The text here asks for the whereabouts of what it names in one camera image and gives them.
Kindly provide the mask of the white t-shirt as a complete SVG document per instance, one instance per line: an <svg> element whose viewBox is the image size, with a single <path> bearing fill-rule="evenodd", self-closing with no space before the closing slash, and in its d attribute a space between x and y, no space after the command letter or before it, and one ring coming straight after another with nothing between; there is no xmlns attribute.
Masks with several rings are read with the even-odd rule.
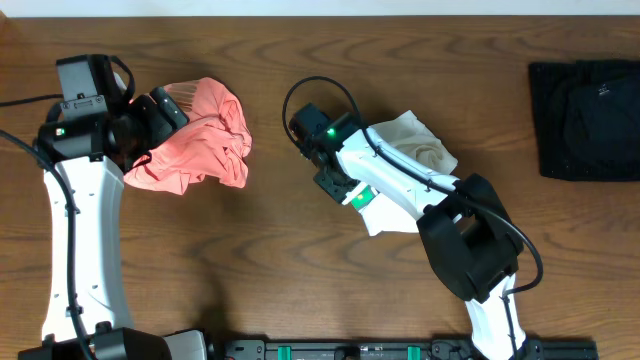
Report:
<svg viewBox="0 0 640 360"><path fill-rule="evenodd" d="M446 195L427 188L375 154L366 136L398 164L448 190L457 180L452 175L457 159L411 111L372 125L365 132L356 131L338 152L344 172L358 181L342 203L354 206L368 233L416 233L417 220L426 206L439 204Z"/></svg>

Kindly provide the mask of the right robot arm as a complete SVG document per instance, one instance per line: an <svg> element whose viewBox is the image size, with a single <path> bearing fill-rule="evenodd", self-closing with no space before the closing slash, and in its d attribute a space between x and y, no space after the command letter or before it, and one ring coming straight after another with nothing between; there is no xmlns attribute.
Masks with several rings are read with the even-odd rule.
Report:
<svg viewBox="0 0 640 360"><path fill-rule="evenodd" d="M472 344L484 357L523 355L526 335L511 291L524 244L486 179L430 169L350 113L332 120L307 104L285 125L317 167L315 183L352 205L370 234L419 234L433 272L464 301Z"/></svg>

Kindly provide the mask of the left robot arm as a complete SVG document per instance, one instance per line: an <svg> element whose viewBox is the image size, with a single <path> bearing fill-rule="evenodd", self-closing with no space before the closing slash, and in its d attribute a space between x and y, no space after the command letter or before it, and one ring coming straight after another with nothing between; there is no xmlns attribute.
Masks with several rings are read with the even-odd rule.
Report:
<svg viewBox="0 0 640 360"><path fill-rule="evenodd" d="M44 168L52 217L52 282L40 346L21 359L200 359L200 330L165 336L135 329L122 280L124 174L188 123L162 87L122 107L104 96L61 104L31 152Z"/></svg>

